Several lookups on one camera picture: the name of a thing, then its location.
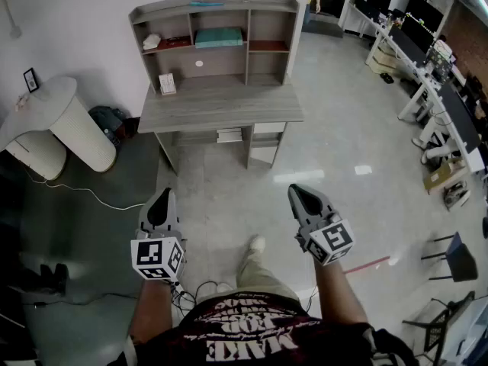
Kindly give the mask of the black mesh chair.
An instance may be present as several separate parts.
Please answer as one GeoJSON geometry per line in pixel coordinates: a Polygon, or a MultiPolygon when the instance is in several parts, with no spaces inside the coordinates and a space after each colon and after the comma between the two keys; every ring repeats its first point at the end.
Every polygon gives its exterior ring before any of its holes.
{"type": "Polygon", "coordinates": [[[444,350],[448,330],[461,317],[467,308],[474,302],[476,293],[470,291],[460,301],[443,301],[432,298],[431,301],[440,303],[444,309],[432,321],[422,323],[417,321],[403,320],[402,324],[414,326],[425,330],[423,352],[415,358],[425,358],[432,366],[441,365],[441,354],[444,350]]]}

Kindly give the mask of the dark backpack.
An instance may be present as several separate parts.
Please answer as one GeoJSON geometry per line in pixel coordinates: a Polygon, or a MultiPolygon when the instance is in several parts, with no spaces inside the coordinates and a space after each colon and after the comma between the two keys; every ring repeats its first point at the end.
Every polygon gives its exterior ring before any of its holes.
{"type": "Polygon", "coordinates": [[[125,115],[120,109],[99,105],[90,109],[88,114],[102,132],[104,129],[112,130],[120,141],[125,137],[125,115]]]}

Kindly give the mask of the black monitor with ornaments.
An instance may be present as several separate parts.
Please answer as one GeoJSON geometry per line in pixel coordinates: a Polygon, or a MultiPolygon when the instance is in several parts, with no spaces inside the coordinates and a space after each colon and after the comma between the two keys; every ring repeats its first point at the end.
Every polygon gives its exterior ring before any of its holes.
{"type": "Polygon", "coordinates": [[[424,53],[427,53],[434,42],[433,33],[423,24],[406,14],[401,31],[424,53]]]}

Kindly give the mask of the khaki trousers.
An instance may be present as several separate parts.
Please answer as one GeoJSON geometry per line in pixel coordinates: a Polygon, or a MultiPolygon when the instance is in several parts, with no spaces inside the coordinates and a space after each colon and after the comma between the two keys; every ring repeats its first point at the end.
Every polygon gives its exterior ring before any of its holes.
{"type": "Polygon", "coordinates": [[[263,253],[248,247],[236,275],[239,290],[275,294],[300,302],[300,298],[286,284],[278,280],[262,263],[263,253]]]}

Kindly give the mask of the black picture frame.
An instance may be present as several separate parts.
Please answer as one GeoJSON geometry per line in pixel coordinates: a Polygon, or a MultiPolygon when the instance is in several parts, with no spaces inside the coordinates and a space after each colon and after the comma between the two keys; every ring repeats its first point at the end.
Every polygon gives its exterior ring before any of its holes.
{"type": "Polygon", "coordinates": [[[33,68],[30,68],[29,70],[24,72],[23,77],[27,86],[27,90],[30,93],[33,93],[39,89],[40,85],[37,81],[37,77],[33,68]]]}

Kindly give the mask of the dark blue stool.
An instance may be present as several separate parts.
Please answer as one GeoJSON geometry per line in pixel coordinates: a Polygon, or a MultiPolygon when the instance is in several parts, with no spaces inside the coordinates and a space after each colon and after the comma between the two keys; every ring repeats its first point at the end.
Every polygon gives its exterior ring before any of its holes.
{"type": "Polygon", "coordinates": [[[436,277],[430,277],[430,281],[452,280],[454,283],[465,281],[475,281],[478,279],[477,263],[467,245],[462,242],[459,232],[449,236],[433,239],[432,242],[443,242],[448,240],[450,243],[444,252],[432,255],[424,255],[421,260],[440,258],[446,261],[450,274],[436,277]]]}

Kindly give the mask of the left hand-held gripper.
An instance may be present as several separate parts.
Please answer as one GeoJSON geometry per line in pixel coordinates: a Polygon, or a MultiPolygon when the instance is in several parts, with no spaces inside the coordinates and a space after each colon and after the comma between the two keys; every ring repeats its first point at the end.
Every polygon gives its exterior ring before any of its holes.
{"type": "Polygon", "coordinates": [[[133,269],[147,281],[178,284],[186,264],[186,239],[176,224],[176,196],[157,191],[141,208],[140,228],[130,242],[133,269]]]}

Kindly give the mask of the white wall conduit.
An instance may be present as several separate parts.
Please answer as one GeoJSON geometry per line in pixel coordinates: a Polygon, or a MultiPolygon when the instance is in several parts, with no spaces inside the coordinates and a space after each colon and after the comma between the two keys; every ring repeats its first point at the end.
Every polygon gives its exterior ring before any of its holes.
{"type": "Polygon", "coordinates": [[[5,13],[6,13],[6,16],[7,16],[7,19],[8,19],[8,23],[10,24],[10,37],[12,39],[18,39],[21,37],[22,35],[22,32],[21,32],[21,29],[20,27],[15,23],[15,20],[11,14],[11,10],[8,6],[8,1],[7,0],[0,0],[4,10],[5,10],[5,13]]]}

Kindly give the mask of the long white office desk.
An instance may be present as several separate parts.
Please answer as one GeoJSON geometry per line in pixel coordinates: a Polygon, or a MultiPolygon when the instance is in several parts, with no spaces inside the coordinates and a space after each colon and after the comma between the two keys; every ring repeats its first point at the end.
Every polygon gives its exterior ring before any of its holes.
{"type": "Polygon", "coordinates": [[[346,10],[346,18],[349,16],[351,11],[355,11],[357,14],[360,15],[362,23],[361,23],[361,31],[359,37],[362,38],[364,34],[364,29],[367,24],[370,24],[374,27],[376,32],[376,39],[371,47],[371,50],[368,54],[367,59],[365,60],[365,64],[367,66],[371,66],[373,62],[373,57],[380,46],[380,44],[385,41],[387,42],[390,47],[395,52],[395,57],[403,62],[403,64],[413,71],[418,77],[421,82],[420,88],[415,92],[412,99],[404,106],[402,111],[397,115],[399,120],[402,120],[408,112],[413,109],[413,106],[420,98],[424,91],[427,91],[429,98],[433,101],[434,107],[436,107],[436,112],[439,112],[439,116],[445,116],[445,121],[447,124],[447,128],[451,138],[457,144],[457,150],[461,152],[462,157],[464,158],[465,162],[467,163],[467,167],[470,169],[471,173],[480,172],[486,167],[484,166],[482,156],[478,148],[475,149],[468,149],[467,148],[467,141],[463,141],[459,131],[457,129],[457,124],[452,120],[451,115],[445,108],[444,100],[446,97],[442,97],[439,95],[441,91],[441,85],[438,84],[431,76],[426,77],[427,71],[424,68],[418,68],[416,63],[413,62],[405,53],[404,51],[393,41],[393,38],[388,34],[387,29],[383,28],[380,24],[377,24],[372,19],[368,18],[364,15],[360,10],[358,10],[354,4],[351,2],[348,3],[348,7],[346,10]]]}

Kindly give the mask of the small teal object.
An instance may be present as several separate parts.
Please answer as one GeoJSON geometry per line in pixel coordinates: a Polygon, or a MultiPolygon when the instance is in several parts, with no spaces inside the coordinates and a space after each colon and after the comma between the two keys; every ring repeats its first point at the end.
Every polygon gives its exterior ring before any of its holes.
{"type": "Polygon", "coordinates": [[[242,46],[242,31],[238,27],[198,30],[194,42],[197,49],[242,46]]]}

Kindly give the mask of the grey shelf unit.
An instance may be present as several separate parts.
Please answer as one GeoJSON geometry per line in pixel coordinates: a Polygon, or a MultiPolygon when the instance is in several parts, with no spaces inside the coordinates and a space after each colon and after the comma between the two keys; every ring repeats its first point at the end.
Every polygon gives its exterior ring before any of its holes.
{"type": "Polygon", "coordinates": [[[300,4],[298,0],[164,0],[135,7],[128,15],[149,87],[160,93],[159,75],[172,73],[176,87],[186,79],[235,77],[253,85],[258,75],[271,83],[287,80],[300,4]],[[222,2],[223,6],[192,7],[190,2],[222,2]],[[197,49],[199,30],[238,27],[243,45],[197,49]],[[143,41],[158,34],[161,42],[143,50],[143,41]],[[171,47],[166,40],[188,37],[185,46],[171,47]],[[201,60],[202,67],[195,62],[201,60]]]}

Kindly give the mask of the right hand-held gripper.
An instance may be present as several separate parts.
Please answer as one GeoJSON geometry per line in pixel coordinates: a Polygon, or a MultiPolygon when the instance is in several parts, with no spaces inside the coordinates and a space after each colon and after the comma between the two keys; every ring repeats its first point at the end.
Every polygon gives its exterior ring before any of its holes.
{"type": "Polygon", "coordinates": [[[302,226],[296,239],[304,252],[326,266],[351,251],[355,236],[350,223],[333,215],[333,206],[324,193],[307,185],[291,184],[287,196],[294,218],[302,226]]]}

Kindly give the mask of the white panel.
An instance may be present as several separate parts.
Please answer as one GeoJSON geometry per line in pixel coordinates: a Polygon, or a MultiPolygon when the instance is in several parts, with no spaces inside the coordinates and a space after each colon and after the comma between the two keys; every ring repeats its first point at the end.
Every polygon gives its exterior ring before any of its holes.
{"type": "Polygon", "coordinates": [[[286,124],[287,124],[286,122],[255,124],[253,128],[253,133],[254,134],[281,133],[284,131],[286,124]]]}

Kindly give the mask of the dark red printed t-shirt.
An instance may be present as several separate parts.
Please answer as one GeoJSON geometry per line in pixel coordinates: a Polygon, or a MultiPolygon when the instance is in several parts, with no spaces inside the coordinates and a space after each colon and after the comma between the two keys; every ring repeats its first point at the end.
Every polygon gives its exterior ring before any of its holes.
{"type": "Polygon", "coordinates": [[[371,366],[367,324],[324,323],[273,294],[239,292],[198,304],[136,347],[137,366],[371,366]]]}

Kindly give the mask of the cardboard box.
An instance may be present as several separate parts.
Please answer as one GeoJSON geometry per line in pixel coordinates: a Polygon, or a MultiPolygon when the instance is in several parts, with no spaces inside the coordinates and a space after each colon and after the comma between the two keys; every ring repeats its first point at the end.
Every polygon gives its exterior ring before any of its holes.
{"type": "Polygon", "coordinates": [[[440,192],[454,185],[467,171],[466,163],[462,158],[448,159],[423,179],[424,188],[429,195],[440,192]]]}
{"type": "Polygon", "coordinates": [[[386,73],[396,77],[403,74],[400,60],[395,56],[394,51],[385,44],[380,45],[374,51],[369,67],[376,74],[386,73]]]}

